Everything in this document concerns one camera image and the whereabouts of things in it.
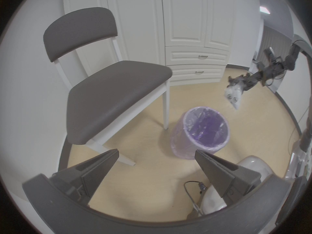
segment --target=drawer handle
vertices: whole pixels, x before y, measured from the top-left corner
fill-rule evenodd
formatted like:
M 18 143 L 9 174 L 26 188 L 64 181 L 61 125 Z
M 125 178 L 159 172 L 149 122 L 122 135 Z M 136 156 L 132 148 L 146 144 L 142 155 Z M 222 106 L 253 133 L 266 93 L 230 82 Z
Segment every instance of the drawer handle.
M 203 60 L 206 59 L 208 56 L 198 56 L 199 59 Z

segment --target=beige floor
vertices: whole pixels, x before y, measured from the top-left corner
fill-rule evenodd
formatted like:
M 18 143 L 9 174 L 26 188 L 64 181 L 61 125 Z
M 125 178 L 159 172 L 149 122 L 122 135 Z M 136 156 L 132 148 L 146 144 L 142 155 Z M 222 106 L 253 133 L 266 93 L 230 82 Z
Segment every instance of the beige floor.
M 243 70 L 227 69 L 219 83 L 171 87 L 170 126 L 162 128 L 162 99 L 158 98 L 135 117 L 106 146 L 137 164 L 134 167 L 117 162 L 105 177 L 90 201 L 100 212 L 138 221 L 183 220 L 192 210 L 183 183 L 199 180 L 208 183 L 195 160 L 176 158 L 170 149 L 169 136 L 183 112 L 196 106 L 209 106 L 228 120 L 230 141 L 216 153 L 237 163 L 249 155 L 262 158 L 278 176 L 283 176 L 289 162 L 288 141 L 294 124 L 287 111 L 266 87 L 257 84 L 244 92 L 236 111 L 225 99 L 227 77 L 245 74 Z M 297 131 L 291 137 L 298 139 Z M 96 156 L 86 146 L 73 146 L 68 166 Z M 188 186 L 194 199 L 199 198 L 196 184 Z

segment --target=ceiling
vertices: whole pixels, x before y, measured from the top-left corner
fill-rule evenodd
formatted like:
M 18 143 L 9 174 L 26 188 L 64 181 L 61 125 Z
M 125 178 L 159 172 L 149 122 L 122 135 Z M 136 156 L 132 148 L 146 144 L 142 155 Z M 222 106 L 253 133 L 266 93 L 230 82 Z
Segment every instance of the ceiling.
M 266 7 L 271 14 L 261 13 L 264 25 L 275 29 L 288 38 L 294 35 L 291 13 L 288 5 L 282 0 L 259 0 L 260 6 Z

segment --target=chair leg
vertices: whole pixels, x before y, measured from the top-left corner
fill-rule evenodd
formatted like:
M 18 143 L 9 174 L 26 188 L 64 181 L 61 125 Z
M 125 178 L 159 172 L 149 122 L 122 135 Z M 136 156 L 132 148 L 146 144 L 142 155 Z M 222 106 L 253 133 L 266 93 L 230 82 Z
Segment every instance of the chair leg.
M 98 153 L 102 154 L 107 152 L 109 149 L 100 145 L 99 143 L 95 142 L 93 139 L 90 139 L 87 143 L 86 146 L 88 146 L 89 148 L 91 148 L 94 151 L 97 151 Z M 136 163 L 134 161 L 132 161 L 131 159 L 123 156 L 121 153 L 119 153 L 119 158 L 118 161 L 125 163 L 127 165 L 130 166 L 134 166 Z
M 170 83 L 169 80 L 165 82 L 166 92 L 163 93 L 163 127 L 165 130 L 169 127 L 169 101 L 170 101 Z

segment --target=gray chair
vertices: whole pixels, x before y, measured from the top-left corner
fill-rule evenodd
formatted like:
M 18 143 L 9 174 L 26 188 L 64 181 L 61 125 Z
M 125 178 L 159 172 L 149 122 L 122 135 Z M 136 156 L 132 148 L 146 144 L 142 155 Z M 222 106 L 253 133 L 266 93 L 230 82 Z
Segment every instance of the gray chair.
M 67 102 L 67 138 L 99 153 L 103 144 L 159 96 L 163 95 L 164 128 L 169 124 L 170 68 L 122 60 L 116 41 L 117 27 L 110 10 L 86 8 L 68 13 L 45 31 L 43 41 L 51 62 L 70 89 Z M 118 62 L 72 87 L 58 58 L 89 43 L 111 38 Z M 119 161 L 135 162 L 120 154 Z

